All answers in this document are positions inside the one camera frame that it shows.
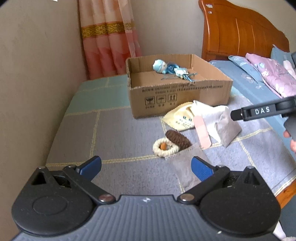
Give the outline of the person right hand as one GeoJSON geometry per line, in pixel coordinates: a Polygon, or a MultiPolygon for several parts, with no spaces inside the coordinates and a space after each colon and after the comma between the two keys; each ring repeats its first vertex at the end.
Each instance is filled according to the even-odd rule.
{"type": "Polygon", "coordinates": [[[283,136],[285,138],[290,138],[290,149],[292,152],[294,152],[294,154],[296,154],[296,141],[293,140],[293,138],[287,130],[283,132],[283,136]]]}

